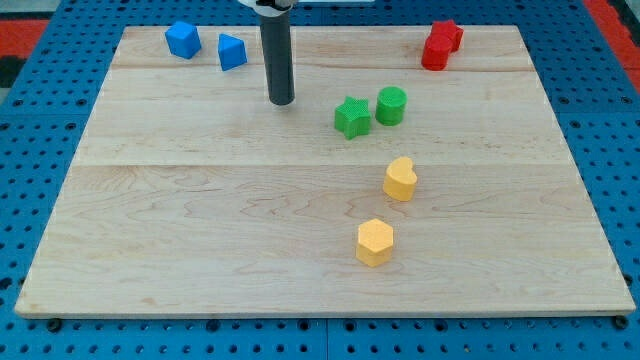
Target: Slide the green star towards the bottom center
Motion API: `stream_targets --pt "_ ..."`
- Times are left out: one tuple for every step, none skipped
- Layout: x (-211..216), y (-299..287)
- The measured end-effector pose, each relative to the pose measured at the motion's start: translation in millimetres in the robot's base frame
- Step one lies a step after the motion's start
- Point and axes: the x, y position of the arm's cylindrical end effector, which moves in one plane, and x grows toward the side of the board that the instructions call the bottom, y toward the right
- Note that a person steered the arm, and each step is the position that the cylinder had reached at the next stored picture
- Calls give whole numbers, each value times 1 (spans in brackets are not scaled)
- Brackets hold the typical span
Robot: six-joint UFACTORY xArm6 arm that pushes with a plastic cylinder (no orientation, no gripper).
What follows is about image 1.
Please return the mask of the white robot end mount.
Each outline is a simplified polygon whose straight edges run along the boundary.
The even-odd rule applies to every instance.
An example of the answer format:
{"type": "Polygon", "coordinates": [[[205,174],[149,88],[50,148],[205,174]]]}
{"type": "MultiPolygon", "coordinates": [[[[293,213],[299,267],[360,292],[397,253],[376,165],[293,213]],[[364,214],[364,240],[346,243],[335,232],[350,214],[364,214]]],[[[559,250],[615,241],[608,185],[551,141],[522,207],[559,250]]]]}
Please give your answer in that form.
{"type": "Polygon", "coordinates": [[[288,11],[297,0],[238,0],[241,4],[254,9],[255,11],[288,11]]]}

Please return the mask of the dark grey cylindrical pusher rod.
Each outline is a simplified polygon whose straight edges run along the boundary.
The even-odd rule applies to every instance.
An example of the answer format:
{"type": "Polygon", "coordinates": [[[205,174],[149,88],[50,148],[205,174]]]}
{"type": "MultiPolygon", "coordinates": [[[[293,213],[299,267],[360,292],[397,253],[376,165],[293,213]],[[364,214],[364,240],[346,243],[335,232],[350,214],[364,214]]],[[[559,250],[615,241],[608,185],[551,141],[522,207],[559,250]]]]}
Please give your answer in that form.
{"type": "Polygon", "coordinates": [[[285,106],[295,99],[289,12],[260,17],[261,43],[269,100],[285,106]]]}

